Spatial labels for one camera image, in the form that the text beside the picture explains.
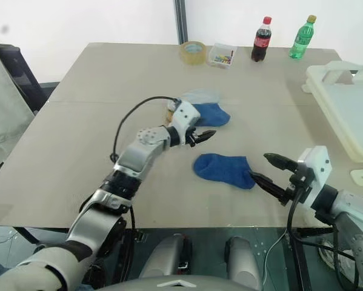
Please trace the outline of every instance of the chair backrest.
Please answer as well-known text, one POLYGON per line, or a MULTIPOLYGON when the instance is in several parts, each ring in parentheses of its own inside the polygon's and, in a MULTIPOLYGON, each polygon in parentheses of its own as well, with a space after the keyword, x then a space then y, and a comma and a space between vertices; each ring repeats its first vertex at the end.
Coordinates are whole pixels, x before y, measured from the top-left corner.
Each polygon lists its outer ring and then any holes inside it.
POLYGON ((19 47, 11 44, 0 44, 0 60, 30 110, 39 111, 48 98, 21 55, 19 47))

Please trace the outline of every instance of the blue sock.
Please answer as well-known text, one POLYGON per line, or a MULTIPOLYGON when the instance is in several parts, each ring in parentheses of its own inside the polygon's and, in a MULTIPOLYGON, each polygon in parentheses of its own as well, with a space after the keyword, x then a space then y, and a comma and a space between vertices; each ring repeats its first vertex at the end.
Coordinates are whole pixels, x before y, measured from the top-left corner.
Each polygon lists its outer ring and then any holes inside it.
POLYGON ((206 153, 198 157, 193 171, 201 178, 225 182, 242 189, 251 189, 255 182, 248 171, 251 168, 245 156, 221 156, 206 153))
POLYGON ((193 105, 200 113, 200 119, 195 126, 222 126, 230 120, 230 115, 224 112, 218 103, 203 103, 193 105))

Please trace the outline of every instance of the small box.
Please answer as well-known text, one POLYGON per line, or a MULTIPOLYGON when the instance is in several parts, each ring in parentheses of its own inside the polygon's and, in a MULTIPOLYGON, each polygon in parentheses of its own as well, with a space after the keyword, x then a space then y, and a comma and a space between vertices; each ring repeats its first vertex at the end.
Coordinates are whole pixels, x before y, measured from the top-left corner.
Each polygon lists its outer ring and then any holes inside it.
POLYGON ((215 44, 208 54, 208 63, 214 67, 227 69, 234 60, 237 47, 226 44, 215 44))

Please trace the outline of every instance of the beige tabletop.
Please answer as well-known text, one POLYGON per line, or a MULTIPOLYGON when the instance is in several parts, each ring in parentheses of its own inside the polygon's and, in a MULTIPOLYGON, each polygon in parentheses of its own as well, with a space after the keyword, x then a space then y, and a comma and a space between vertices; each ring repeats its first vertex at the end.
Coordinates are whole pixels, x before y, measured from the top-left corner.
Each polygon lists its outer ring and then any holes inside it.
MULTIPOLYGON (((339 59, 336 52, 309 49, 298 61, 286 48, 269 48, 262 63, 251 61, 250 52, 238 48, 234 64, 223 70, 185 65, 175 45, 90 44, 0 171, 0 225, 70 227, 113 167, 108 156, 126 112, 144 98, 198 88, 220 91, 231 120, 209 141, 157 159, 135 198, 137 227, 285 225, 288 207, 258 186, 247 191, 197 177, 191 168, 202 153, 244 155, 254 171, 286 187, 289 174, 263 153, 296 159, 306 147, 326 145, 333 166, 328 183, 363 195, 349 175, 363 164, 350 161, 312 95, 301 91, 306 68, 339 59)), ((165 102, 140 108, 122 128, 118 151, 139 129, 164 120, 165 102)), ((301 207, 293 224, 321 226, 301 207)))

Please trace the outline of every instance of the bottle cap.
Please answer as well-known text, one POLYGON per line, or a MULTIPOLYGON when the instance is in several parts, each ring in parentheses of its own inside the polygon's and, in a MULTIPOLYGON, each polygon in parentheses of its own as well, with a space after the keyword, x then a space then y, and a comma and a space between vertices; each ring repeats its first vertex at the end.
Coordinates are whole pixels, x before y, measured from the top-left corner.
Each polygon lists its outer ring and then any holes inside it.
POLYGON ((264 24, 270 24, 270 23, 271 23, 271 17, 265 16, 265 18, 264 18, 264 24))
POLYGON ((308 16, 307 22, 315 23, 315 21, 316 21, 316 16, 315 15, 309 15, 308 16))

